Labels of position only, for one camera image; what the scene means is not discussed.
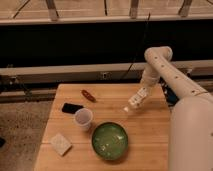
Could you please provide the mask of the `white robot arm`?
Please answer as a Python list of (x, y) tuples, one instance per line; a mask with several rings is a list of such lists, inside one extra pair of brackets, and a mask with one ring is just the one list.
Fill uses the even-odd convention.
[(178, 97), (170, 118), (168, 171), (213, 171), (213, 95), (175, 68), (172, 55), (168, 46), (145, 51), (142, 88), (129, 103), (140, 107), (163, 78)]

